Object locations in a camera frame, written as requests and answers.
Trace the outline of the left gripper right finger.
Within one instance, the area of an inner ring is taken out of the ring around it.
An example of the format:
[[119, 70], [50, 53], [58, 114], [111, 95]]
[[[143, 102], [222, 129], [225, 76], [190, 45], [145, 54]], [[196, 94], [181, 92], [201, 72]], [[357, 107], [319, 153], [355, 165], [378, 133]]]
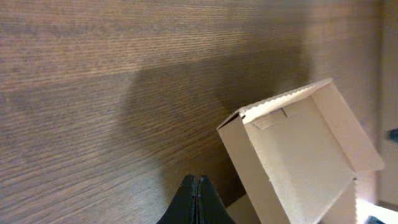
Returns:
[[197, 185], [197, 223], [236, 223], [226, 211], [226, 207], [210, 179], [205, 175], [199, 178]]

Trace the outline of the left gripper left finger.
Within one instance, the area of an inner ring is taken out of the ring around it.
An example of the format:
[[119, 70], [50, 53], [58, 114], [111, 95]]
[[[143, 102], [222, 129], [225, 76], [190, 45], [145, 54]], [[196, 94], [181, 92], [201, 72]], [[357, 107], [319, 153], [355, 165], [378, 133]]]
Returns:
[[166, 212], [157, 224], [195, 224], [197, 222], [197, 179], [186, 175]]

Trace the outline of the brown cardboard box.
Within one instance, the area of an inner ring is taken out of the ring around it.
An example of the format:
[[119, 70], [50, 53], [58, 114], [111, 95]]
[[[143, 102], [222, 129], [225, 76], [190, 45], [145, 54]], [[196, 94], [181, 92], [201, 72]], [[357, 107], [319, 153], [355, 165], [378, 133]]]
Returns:
[[356, 223], [358, 176], [385, 166], [329, 78], [244, 106], [217, 131], [262, 223]]

